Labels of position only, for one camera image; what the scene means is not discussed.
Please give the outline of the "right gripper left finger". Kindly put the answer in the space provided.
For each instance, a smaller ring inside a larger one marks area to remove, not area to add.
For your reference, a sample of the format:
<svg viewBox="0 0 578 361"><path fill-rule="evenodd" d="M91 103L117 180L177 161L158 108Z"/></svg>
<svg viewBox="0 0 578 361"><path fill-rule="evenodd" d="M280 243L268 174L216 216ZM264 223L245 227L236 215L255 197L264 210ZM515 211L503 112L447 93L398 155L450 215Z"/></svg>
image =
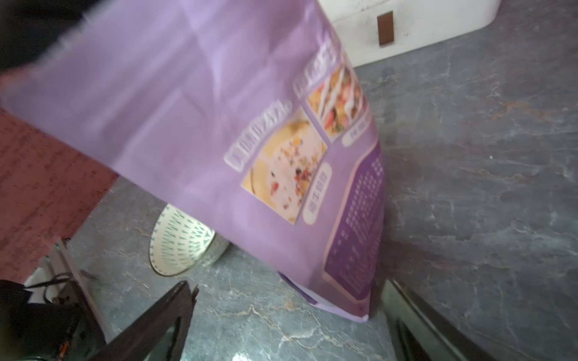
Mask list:
<svg viewBox="0 0 578 361"><path fill-rule="evenodd" d="M199 288L178 282L93 360L180 360Z"/></svg>

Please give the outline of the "purple oats bag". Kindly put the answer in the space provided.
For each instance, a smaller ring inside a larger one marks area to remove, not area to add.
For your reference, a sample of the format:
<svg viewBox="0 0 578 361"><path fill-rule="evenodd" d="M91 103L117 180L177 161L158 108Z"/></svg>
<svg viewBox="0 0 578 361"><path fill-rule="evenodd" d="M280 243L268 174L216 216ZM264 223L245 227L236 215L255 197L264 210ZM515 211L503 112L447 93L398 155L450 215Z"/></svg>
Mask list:
<svg viewBox="0 0 578 361"><path fill-rule="evenodd" d="M112 1L2 95L357 322L384 218L375 117L317 1Z"/></svg>

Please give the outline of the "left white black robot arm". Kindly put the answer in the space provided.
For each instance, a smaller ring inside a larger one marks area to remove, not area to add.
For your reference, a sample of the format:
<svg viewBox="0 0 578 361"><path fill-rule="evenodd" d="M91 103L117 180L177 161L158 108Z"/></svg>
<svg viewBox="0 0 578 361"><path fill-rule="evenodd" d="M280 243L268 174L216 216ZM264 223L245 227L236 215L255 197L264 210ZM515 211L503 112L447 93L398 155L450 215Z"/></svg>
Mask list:
<svg viewBox="0 0 578 361"><path fill-rule="evenodd" d="M1 282L3 360L89 360L113 335L93 299L93 275L59 240L20 284Z"/></svg>

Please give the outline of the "white patterned breakfast bowl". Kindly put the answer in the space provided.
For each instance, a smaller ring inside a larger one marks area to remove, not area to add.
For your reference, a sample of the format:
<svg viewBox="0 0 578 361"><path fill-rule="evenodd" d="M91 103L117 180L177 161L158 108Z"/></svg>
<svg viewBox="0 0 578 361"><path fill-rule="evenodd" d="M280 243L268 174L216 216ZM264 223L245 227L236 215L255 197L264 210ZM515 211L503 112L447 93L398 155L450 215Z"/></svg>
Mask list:
<svg viewBox="0 0 578 361"><path fill-rule="evenodd" d="M213 265L229 246L215 230L168 204L154 225L149 261L158 275L176 277Z"/></svg>

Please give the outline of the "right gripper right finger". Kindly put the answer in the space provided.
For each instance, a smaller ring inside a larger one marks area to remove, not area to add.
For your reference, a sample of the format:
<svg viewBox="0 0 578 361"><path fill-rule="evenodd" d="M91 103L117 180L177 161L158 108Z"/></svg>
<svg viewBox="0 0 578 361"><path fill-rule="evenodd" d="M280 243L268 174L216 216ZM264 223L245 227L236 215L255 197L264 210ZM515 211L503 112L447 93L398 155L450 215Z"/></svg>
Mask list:
<svg viewBox="0 0 578 361"><path fill-rule="evenodd" d="M386 281L381 300L398 360L495 360L406 284Z"/></svg>

